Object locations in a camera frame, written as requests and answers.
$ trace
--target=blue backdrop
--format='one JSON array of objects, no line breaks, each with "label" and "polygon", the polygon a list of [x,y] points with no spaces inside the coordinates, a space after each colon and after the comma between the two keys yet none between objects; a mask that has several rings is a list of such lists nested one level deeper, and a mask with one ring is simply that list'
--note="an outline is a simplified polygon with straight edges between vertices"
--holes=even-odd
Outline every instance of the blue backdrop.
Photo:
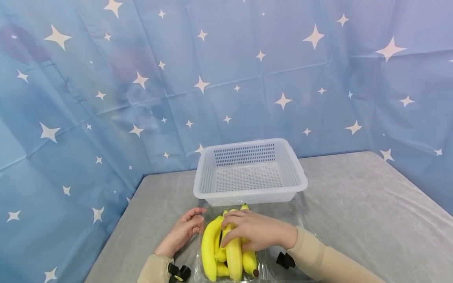
[{"label": "blue backdrop", "polygon": [[0,0],[0,278],[80,283],[204,147],[373,150],[453,213],[449,0]]}]

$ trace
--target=white plastic basket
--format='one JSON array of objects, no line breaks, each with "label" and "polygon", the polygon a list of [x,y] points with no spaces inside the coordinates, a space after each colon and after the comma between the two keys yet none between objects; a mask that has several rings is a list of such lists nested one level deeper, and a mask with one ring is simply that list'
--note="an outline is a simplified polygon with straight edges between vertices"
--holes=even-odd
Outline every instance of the white plastic basket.
[{"label": "white plastic basket", "polygon": [[285,139],[210,146],[198,162],[193,194],[210,205],[290,201],[308,180]]}]

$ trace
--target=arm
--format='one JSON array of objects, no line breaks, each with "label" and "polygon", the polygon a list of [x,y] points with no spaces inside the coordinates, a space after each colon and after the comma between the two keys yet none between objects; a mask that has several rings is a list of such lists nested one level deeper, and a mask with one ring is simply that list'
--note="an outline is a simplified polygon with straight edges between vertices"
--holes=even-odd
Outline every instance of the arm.
[{"label": "arm", "polygon": [[243,251],[258,251],[274,245],[281,246],[293,257],[300,270],[317,281],[384,282],[349,257],[324,245],[315,235],[302,227],[294,227],[249,210],[225,214],[222,228],[230,223],[237,227],[225,236],[222,247],[232,239],[243,237],[250,240],[242,246]]},{"label": "arm", "polygon": [[169,263],[173,262],[174,254],[200,231],[204,220],[200,214],[204,212],[206,212],[204,208],[195,207],[178,219],[154,254],[146,260],[137,283],[168,283],[170,280]]},{"label": "arm", "polygon": [[324,245],[304,228],[296,228],[297,241],[288,254],[293,257],[297,267],[312,279],[322,282],[384,282],[354,260]]}]

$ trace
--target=sleeve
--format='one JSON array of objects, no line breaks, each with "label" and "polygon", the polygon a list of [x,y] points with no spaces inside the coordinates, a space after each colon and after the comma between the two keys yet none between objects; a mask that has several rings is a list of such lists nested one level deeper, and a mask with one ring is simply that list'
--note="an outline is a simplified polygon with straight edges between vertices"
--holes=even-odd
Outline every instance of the sleeve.
[{"label": "sleeve", "polygon": [[297,267],[313,280],[336,283],[384,283],[354,260],[326,246],[315,235],[297,226],[296,244],[287,252]]},{"label": "sleeve", "polygon": [[168,283],[170,280],[168,265],[172,262],[173,259],[165,256],[150,255],[140,272],[137,283]]}]

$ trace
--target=banana bunch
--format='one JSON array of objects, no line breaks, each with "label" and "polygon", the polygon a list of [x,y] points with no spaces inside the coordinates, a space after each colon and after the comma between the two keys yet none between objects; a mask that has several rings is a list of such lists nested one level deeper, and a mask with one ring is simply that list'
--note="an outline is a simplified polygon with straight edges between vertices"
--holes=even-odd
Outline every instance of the banana bunch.
[{"label": "banana bunch", "polygon": [[[244,204],[241,210],[249,209]],[[235,229],[234,224],[229,224],[222,230],[224,216],[217,216],[211,221],[203,234],[201,242],[201,258],[206,277],[211,282],[216,282],[217,277],[230,277],[234,281],[242,280],[242,270],[254,278],[258,277],[258,262],[254,251],[242,252],[241,246],[247,243],[248,239],[234,239],[226,245],[220,246],[223,236]]]}]

